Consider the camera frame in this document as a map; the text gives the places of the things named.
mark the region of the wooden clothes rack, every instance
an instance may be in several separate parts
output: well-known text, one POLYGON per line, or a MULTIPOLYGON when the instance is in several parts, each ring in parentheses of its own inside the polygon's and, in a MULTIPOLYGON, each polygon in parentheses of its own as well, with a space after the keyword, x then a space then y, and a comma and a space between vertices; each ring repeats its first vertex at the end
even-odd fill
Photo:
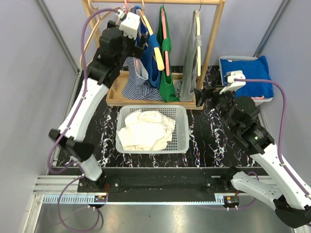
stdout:
MULTIPOLYGON (((92 4, 94 2, 118 2, 124 3, 124 0, 82 0, 86 16, 89 17, 94 12, 98 11, 98 8, 94 7, 92 4)), ((141 0, 127 0, 128 3, 141 3, 141 0)), ((212 54, 214 47, 216 34, 222 12, 224 9, 225 0, 144 0, 144 3, 158 3, 158 4, 196 4, 196 5, 216 5, 216 11, 214 14, 213 24, 210 30, 209 39, 207 43, 207 49, 205 53, 205 58, 202 65, 201 76, 197 77, 196 83, 197 87, 203 89, 204 78, 207 71, 208 63, 212 54)), ((99 47, 99 37, 101 32, 99 30, 99 24, 103 20, 103 17, 94 17, 89 25, 92 29, 92 34, 88 38, 85 46, 85 50, 88 48, 90 40, 94 37, 97 47, 99 47)), ((137 104, 178 104, 184 106, 186 109, 203 109, 203 107, 197 108, 195 106, 195 98, 192 102, 167 102, 163 101, 151 101, 151 100, 128 100, 122 95, 122 90, 124 89, 128 79, 128 71, 122 71, 120 76, 114 81, 112 88, 108 91, 106 102, 109 106, 125 106, 125 105, 137 105, 137 104)), ((181 73, 173 73, 173 82, 182 79, 181 73)))

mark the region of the crumpled cloth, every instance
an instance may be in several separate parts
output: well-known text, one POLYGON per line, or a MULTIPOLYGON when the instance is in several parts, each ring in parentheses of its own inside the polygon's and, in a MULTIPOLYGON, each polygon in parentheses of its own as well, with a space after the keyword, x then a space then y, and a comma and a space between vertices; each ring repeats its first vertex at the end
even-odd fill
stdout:
POLYGON ((125 127, 117 134, 124 150, 164 150, 174 129, 175 120, 159 111, 137 110, 125 118, 125 127))

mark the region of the white basket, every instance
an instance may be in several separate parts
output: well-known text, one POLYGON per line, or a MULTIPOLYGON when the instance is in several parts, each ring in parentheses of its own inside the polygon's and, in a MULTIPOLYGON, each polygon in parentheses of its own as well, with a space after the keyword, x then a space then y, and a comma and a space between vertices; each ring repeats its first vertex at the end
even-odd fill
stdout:
POLYGON ((158 110, 163 115, 176 121, 175 129, 173 132, 173 139, 168 142, 165 150, 149 150, 149 151, 137 151, 137 150, 124 150, 118 134, 116 134, 116 149, 120 153, 129 154, 168 154, 168 153, 184 153, 189 148, 189 126, 188 116, 186 109, 180 105, 128 105, 120 109, 117 131, 125 127, 125 118, 131 112, 136 110, 152 111, 158 110))
MULTIPOLYGON (((232 61, 254 61, 257 60, 257 57, 247 57, 247 56, 221 56, 219 58, 219 68, 220 68, 220 76, 222 78, 222 84, 224 85, 224 79, 223 79, 223 69, 222 69, 222 64, 220 62, 220 59, 223 60, 232 60, 232 61)), ((253 100, 255 102, 255 105, 258 106, 262 104, 263 102, 270 102, 272 98, 267 98, 267 99, 262 99, 262 100, 253 100)))

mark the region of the marble tabletop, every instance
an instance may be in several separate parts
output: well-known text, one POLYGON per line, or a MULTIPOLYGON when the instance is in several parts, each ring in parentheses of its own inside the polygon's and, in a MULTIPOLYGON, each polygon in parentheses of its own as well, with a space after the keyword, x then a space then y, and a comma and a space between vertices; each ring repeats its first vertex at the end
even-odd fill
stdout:
MULTIPOLYGON (((172 67, 182 72, 182 67, 172 67)), ((209 66, 205 85, 221 84, 219 66, 209 66)), ((116 127, 121 107, 109 107, 105 98, 88 126, 85 142, 95 145, 94 155, 102 167, 228 167, 258 166, 235 142, 208 101, 202 111, 187 110, 189 149, 178 154, 123 154, 116 148, 116 127)), ((69 155, 61 150, 57 166, 64 166, 69 155)))

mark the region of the metal floor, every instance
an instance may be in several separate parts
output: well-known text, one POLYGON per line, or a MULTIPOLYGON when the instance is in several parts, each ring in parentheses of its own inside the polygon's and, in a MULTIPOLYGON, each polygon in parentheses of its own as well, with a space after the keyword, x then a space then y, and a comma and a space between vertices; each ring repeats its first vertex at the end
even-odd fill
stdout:
MULTIPOLYGON (((245 205, 250 197, 242 197, 245 205)), ((81 205, 61 205, 63 218, 81 205)), ((106 205, 101 222, 92 232, 99 233, 293 233, 270 207, 260 201, 239 211, 216 211, 187 205, 106 205)), ((76 229, 91 227, 97 219, 95 212, 82 210, 66 223, 76 229)), ((43 204, 36 233, 68 233, 59 223, 56 204, 43 204)))

